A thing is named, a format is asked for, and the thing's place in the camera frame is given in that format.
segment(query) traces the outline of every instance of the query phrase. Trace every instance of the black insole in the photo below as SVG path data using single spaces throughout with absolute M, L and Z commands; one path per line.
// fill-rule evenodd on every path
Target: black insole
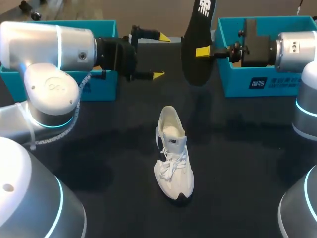
M 209 5 L 209 10 L 200 4 Z M 216 7 L 216 0 L 195 0 L 192 17 L 182 39 L 182 67 L 186 80 L 195 86 L 204 85 L 211 75 L 210 60 L 196 58 L 196 48 L 212 45 L 211 21 Z

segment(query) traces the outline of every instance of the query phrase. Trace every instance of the table surface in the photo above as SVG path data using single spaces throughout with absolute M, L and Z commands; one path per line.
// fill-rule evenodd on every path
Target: table surface
M 294 98 L 224 98 L 214 65 L 210 81 L 191 87 L 180 45 L 142 44 L 142 70 L 154 82 L 119 82 L 115 102 L 82 103 L 68 137 L 33 153 L 83 202 L 87 238 L 279 238 L 285 191 L 315 163 L 313 143 L 291 128 Z M 3 83 L 1 106 L 12 103 Z M 193 199 L 176 207 L 157 185 L 155 127 L 176 108 L 188 136 Z

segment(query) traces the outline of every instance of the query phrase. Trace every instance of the blue bin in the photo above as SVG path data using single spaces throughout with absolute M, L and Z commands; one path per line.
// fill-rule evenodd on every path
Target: blue bin
M 270 35 L 272 40 L 280 32 L 316 31 L 317 25 L 310 16 L 274 17 L 226 17 L 219 18 L 215 33 L 215 45 L 227 47 L 236 41 L 238 31 L 243 29 L 244 19 L 257 20 L 257 34 Z M 229 59 L 217 59 L 222 86 L 226 97 L 296 96 L 301 74 L 278 73 L 273 66 L 241 68 L 233 67 Z M 252 82 L 263 87 L 249 89 Z
M 115 20 L 83 20 L 83 21 L 32 21 L 32 23 L 60 25 L 90 29 L 96 37 L 117 37 L 118 32 Z M 87 72 L 67 72 L 78 85 L 87 75 Z M 92 75 L 100 75 L 100 70 L 92 70 Z M 0 67 L 0 77 L 11 93 L 15 102 L 26 100 L 22 80 L 17 72 Z M 82 101 L 114 101 L 116 98 L 118 75 L 115 71 L 106 72 L 106 80 L 92 78 L 85 85 Z

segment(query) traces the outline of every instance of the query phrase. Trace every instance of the screw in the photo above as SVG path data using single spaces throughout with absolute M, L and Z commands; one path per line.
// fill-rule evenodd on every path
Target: screw
M 238 37 L 244 36 L 244 31 L 238 31 Z
M 79 58 L 80 58 L 81 60 L 84 60 L 84 59 L 86 58 L 86 53 L 85 53 L 85 52 L 79 53 Z

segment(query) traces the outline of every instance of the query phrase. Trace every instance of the white sneaker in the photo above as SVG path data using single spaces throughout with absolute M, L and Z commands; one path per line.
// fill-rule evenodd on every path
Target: white sneaker
M 186 146 L 187 137 L 174 107 L 164 107 L 156 128 L 159 158 L 154 166 L 155 177 L 166 196 L 187 200 L 194 188 Z

